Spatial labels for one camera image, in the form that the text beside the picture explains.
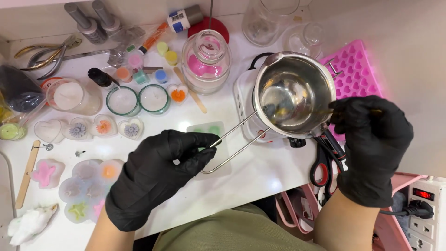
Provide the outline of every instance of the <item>black nitrile glove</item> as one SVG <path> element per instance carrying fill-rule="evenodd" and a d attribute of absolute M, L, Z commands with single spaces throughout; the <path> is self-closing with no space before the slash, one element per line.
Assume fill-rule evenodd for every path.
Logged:
<path fill-rule="evenodd" d="M 198 147 L 209 147 L 218 139 L 215 134 L 164 130 L 143 140 L 128 155 L 107 195 L 108 218 L 120 231 L 141 228 L 150 211 L 197 175 L 217 151 L 212 147 L 198 152 Z M 179 165 L 173 163 L 176 159 L 180 160 Z"/>
<path fill-rule="evenodd" d="M 378 96 L 345 98 L 329 107 L 334 131 L 346 140 L 348 171 L 338 175 L 339 190 L 366 207 L 391 206 L 390 178 L 413 139 L 404 112 Z"/>

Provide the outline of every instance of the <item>stirring stick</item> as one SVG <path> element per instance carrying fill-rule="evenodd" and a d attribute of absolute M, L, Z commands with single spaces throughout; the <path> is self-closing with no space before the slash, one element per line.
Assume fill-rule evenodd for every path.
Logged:
<path fill-rule="evenodd" d="M 28 163 L 25 167 L 25 173 L 23 174 L 22 184 L 20 184 L 19 194 L 16 200 L 16 209 L 23 207 L 23 202 L 25 201 L 26 191 L 28 190 L 29 180 L 31 179 L 31 171 L 34 169 L 34 164 L 36 162 L 37 153 L 39 152 L 40 141 L 36 140 L 33 143 L 33 148 L 29 154 Z"/>
<path fill-rule="evenodd" d="M 186 81 L 184 80 L 184 77 L 183 77 L 183 74 L 181 73 L 181 70 L 178 67 L 174 67 L 173 71 L 177 74 L 178 78 L 181 80 L 181 83 L 183 83 L 183 85 L 186 85 Z M 203 103 L 201 102 L 201 100 L 198 97 L 198 95 L 195 92 L 193 92 L 192 90 L 190 90 L 190 89 L 189 89 L 189 94 L 194 99 L 194 101 L 197 103 L 197 105 L 200 108 L 200 110 L 203 113 L 207 113 L 207 109 L 203 105 Z"/>

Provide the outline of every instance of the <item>pink silicone mold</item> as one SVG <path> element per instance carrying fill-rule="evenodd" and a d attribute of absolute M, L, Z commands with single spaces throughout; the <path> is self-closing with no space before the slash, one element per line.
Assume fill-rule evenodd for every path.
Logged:
<path fill-rule="evenodd" d="M 334 79 L 336 87 L 336 99 L 346 97 L 377 95 L 382 96 L 380 87 L 371 71 L 370 63 L 367 59 L 367 52 L 362 40 L 357 39 L 344 46 L 337 52 L 324 57 L 321 62 L 327 63 L 330 59 L 336 71 L 344 71 Z M 332 69 L 326 65 L 331 75 Z M 345 140 L 345 135 L 336 134 L 334 125 L 330 125 L 330 131 L 338 141 Z"/>

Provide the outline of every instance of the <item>white table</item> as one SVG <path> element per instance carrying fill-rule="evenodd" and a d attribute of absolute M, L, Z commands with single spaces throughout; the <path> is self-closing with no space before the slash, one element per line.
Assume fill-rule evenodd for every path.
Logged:
<path fill-rule="evenodd" d="M 236 114 L 235 100 L 233 97 L 233 83 L 237 77 L 249 68 L 252 59 L 263 52 L 282 51 L 282 46 L 276 43 L 266 48 L 255 47 L 250 44 L 241 32 L 241 20 L 243 15 L 232 15 L 219 17 L 228 28 L 231 36 L 229 46 L 232 50 L 232 68 L 227 84 L 218 93 L 210 96 L 200 96 L 208 113 L 203 114 L 188 97 L 182 106 L 171 104 L 166 114 L 154 116 L 142 111 L 138 117 L 145 124 L 143 137 L 155 135 L 164 129 L 175 129 L 186 131 L 190 125 L 202 124 L 213 121 L 222 121 L 226 131 L 239 123 Z M 186 40 L 187 32 L 178 35 L 172 42 L 172 49 L 181 52 L 182 45 Z M 80 81 L 88 81 L 87 71 L 92 67 L 107 67 L 108 56 L 101 54 L 82 59 L 74 59 L 64 62 L 57 76 L 74 78 Z M 172 80 L 170 83 L 180 83 L 163 58 L 154 52 L 146 57 L 146 66 L 163 66 L 168 69 Z M 39 77 L 44 70 L 30 72 L 31 75 Z M 136 91 L 143 86 L 132 83 L 129 85 Z M 101 112 L 111 114 L 104 105 Z M 32 142 L 38 139 L 33 131 L 34 124 L 40 120 L 52 118 L 70 121 L 75 114 L 58 112 L 47 108 L 43 114 L 29 125 L 28 135 L 16 142 L 0 142 L 0 151 L 9 159 L 12 166 L 12 176 L 15 194 L 17 195 L 21 179 Z M 123 117 L 115 116 L 120 122 Z M 86 159 L 121 159 L 127 160 L 129 152 L 133 151 L 139 144 L 122 136 L 112 138 L 98 138 L 88 142 L 77 142 L 64 139 L 60 144 L 55 144 L 52 151 L 41 148 L 37 159 L 54 158 L 65 163 L 66 168 L 61 181 L 71 177 L 73 166 L 79 161 Z M 241 129 L 227 137 L 229 153 L 232 154 L 248 143 L 242 135 Z M 76 158 L 75 151 L 87 151 L 80 158 Z M 289 146 L 288 140 L 275 141 L 272 143 L 254 143 L 240 155 L 235 157 L 231 163 L 231 174 L 228 176 L 213 178 L 209 176 L 204 180 L 193 180 L 170 200 L 158 206 L 150 214 L 146 225 L 137 231 L 136 238 L 151 235 L 199 218 L 203 218 L 219 212 L 255 201 L 303 184 L 309 183 L 309 170 L 315 161 L 315 143 L 307 140 L 307 145 L 300 149 Z M 58 197 L 58 188 L 40 190 L 36 182 L 31 181 L 22 209 L 17 211 L 21 216 L 25 210 L 38 205 L 59 203 L 60 209 L 55 214 L 49 226 L 35 240 L 22 245 L 22 251 L 41 250 L 83 250 L 93 231 L 95 224 L 87 221 L 74 224 L 66 219 L 63 209 L 65 203 Z"/>

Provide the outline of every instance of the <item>scissors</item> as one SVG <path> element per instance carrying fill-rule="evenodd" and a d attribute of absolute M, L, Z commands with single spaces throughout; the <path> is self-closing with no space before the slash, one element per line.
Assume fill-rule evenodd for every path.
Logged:
<path fill-rule="evenodd" d="M 317 142 L 316 161 L 310 169 L 310 181 L 316 187 L 324 187 L 326 198 L 331 197 L 330 187 L 333 182 L 333 168 L 331 163 L 334 160 L 338 165 L 338 172 L 344 172 L 342 163 L 336 158 L 332 150 L 324 143 L 321 137 L 314 138 Z M 316 170 L 322 170 L 322 180 L 316 180 Z"/>
<path fill-rule="evenodd" d="M 54 73 L 56 73 L 59 70 L 66 50 L 78 47 L 81 43 L 82 43 L 82 39 L 76 38 L 76 36 L 74 34 L 72 34 L 67 39 L 65 39 L 65 41 L 61 45 L 36 44 L 36 45 L 27 46 L 27 47 L 19 50 L 14 55 L 14 58 L 17 59 L 17 58 L 21 57 L 23 54 L 25 54 L 29 51 L 35 50 L 35 49 L 45 48 L 44 50 L 37 52 L 36 54 L 34 54 L 31 57 L 26 68 L 20 69 L 22 71 L 33 71 L 33 70 L 37 70 L 39 68 L 42 68 L 42 67 L 48 65 L 56 58 L 57 55 L 60 55 L 56 59 L 56 64 L 54 65 L 54 67 L 48 73 L 46 73 L 45 75 L 43 75 L 42 77 L 37 79 L 37 80 L 44 80 L 44 79 L 51 77 Z M 42 57 L 43 55 L 45 55 L 51 51 L 55 51 L 55 52 L 48 59 L 37 63 L 37 61 L 39 60 L 40 57 Z"/>

